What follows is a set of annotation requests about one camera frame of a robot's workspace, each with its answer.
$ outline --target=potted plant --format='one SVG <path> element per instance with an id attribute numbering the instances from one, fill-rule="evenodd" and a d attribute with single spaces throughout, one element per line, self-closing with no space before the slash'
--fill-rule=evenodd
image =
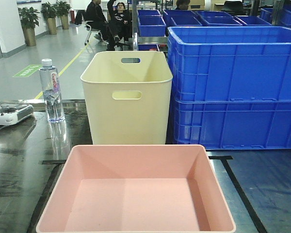
<path id="1" fill-rule="evenodd" d="M 40 12 L 33 7 L 30 7 L 29 9 L 27 7 L 18 8 L 20 24 L 24 32 L 27 46 L 36 46 L 34 29 L 36 25 L 39 26 L 38 13 Z"/>
<path id="2" fill-rule="evenodd" d="M 56 8 L 55 4 L 46 2 L 42 4 L 41 13 L 47 21 L 48 31 L 50 35 L 56 35 Z"/>
<path id="3" fill-rule="evenodd" d="M 68 14 L 71 6 L 66 1 L 57 1 L 55 4 L 56 15 L 60 17 L 63 29 L 69 29 Z"/>

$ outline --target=plastic bottle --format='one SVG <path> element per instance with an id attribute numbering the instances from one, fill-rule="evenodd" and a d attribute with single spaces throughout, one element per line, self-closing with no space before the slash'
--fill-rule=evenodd
<path id="1" fill-rule="evenodd" d="M 57 68 L 52 66 L 51 59 L 42 59 L 42 65 L 39 71 L 48 121 L 62 122 L 65 119 L 65 113 Z"/>

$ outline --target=dark table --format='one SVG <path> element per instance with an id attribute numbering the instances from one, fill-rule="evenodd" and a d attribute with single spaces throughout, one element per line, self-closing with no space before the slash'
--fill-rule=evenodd
<path id="1" fill-rule="evenodd" d="M 64 101 L 66 119 L 34 117 L 0 130 L 0 233 L 34 233 L 71 148 L 92 144 L 84 100 Z M 291 150 L 208 151 L 237 233 L 291 233 Z"/>

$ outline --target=remote controller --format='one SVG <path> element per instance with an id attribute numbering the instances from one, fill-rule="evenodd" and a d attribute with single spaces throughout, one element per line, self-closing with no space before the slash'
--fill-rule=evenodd
<path id="1" fill-rule="evenodd" d="M 0 125 L 15 125 L 33 115 L 33 106 L 27 103 L 0 103 Z"/>

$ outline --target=black tape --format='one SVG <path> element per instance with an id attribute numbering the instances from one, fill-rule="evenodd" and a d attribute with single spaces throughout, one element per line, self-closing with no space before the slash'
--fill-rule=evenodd
<path id="1" fill-rule="evenodd" d="M 232 156 L 208 156 L 209 159 L 218 159 L 218 160 L 230 160 L 233 159 Z"/>
<path id="2" fill-rule="evenodd" d="M 43 160 L 42 164 L 64 164 L 66 162 L 66 159 L 59 159 L 59 160 Z"/>
<path id="3" fill-rule="evenodd" d="M 242 186 L 239 184 L 234 172 L 232 171 L 231 167 L 228 164 L 227 160 L 221 159 L 221 162 L 229 176 L 229 178 L 231 179 L 234 187 L 237 190 L 238 195 L 240 196 L 240 198 L 242 199 L 243 204 L 245 205 L 249 216 L 251 218 L 251 220 L 253 221 L 257 231 L 259 233 L 267 233 L 261 219 L 258 217 L 258 214 L 256 213 L 256 211 L 254 210 L 253 206 L 251 205 L 247 195 L 245 194 Z"/>
<path id="4" fill-rule="evenodd" d="M 60 167 L 61 167 L 61 164 L 57 164 L 53 168 L 53 170 L 48 178 L 48 181 L 43 189 L 43 192 L 40 196 L 40 199 L 39 199 L 38 203 L 36 204 L 35 209 L 32 213 L 30 223 L 29 223 L 29 226 L 28 226 L 27 231 L 26 231 L 27 233 L 36 232 L 35 227 L 38 223 L 40 215 L 42 214 L 42 210 L 46 204 L 46 200 L 49 198 L 49 196 L 52 192 L 53 183 L 54 183 L 56 176 L 58 175 L 58 171 L 59 171 Z"/>

